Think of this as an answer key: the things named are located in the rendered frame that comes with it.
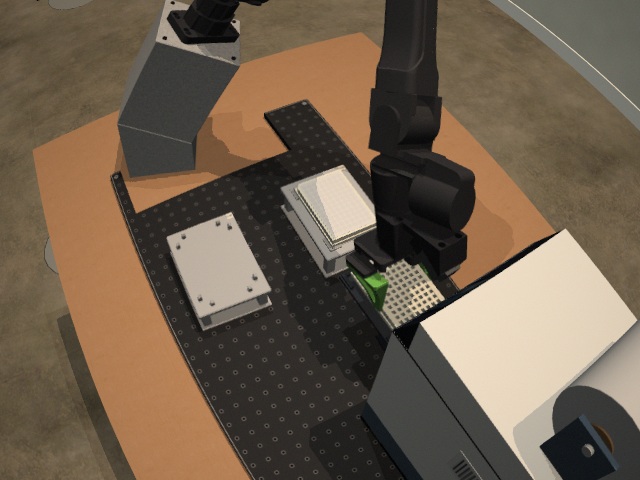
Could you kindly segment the grey cylinder stub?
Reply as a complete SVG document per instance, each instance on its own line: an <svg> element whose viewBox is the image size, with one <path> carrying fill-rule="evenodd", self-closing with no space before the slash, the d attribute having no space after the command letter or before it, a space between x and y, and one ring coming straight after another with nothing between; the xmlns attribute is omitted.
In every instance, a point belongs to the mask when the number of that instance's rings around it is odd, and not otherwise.
<svg viewBox="0 0 640 480"><path fill-rule="evenodd" d="M583 455L588 458L594 454L594 448L590 444L585 444L581 450Z"/></svg>

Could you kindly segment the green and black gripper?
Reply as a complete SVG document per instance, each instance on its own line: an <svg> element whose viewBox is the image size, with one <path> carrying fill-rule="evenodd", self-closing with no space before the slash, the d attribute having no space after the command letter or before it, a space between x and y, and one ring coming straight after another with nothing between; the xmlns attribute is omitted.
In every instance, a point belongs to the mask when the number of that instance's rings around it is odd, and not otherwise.
<svg viewBox="0 0 640 480"><path fill-rule="evenodd" d="M415 251L399 260L394 260L390 255L382 250L379 245L376 212L379 211L390 216L404 216L411 214L412 212L409 211L405 213L405 210L388 211L378 207L375 203L374 208L377 233L376 229L374 229L355 238L355 252L348 254L345 258L347 267L351 270L351 272L355 275L355 277L366 290L374 308L381 312L389 283L381 274L377 272L377 270L381 273L386 273L387 267L405 258L404 261L406 261L411 266L420 264L421 269L428 276L431 282L432 279L428 275L424 265L416 255ZM369 259L373 261L374 267L377 270L373 267L373 264L369 261Z"/></svg>

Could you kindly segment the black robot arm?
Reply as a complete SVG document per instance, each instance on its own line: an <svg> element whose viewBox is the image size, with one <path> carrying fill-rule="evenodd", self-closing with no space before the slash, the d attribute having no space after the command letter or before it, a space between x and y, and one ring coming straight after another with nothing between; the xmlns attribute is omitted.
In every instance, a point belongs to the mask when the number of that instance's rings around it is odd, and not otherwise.
<svg viewBox="0 0 640 480"><path fill-rule="evenodd" d="M167 21L184 44L234 43L240 34L231 21L239 1L261 6L269 0L194 0L188 10L170 11ZM380 248L394 260L415 251L432 281L440 283L467 259L468 235L461 230L476 193L470 169L432 152L442 109L437 5L438 0L386 0L368 149L380 152L370 162L374 203L412 212L377 211Z"/></svg>

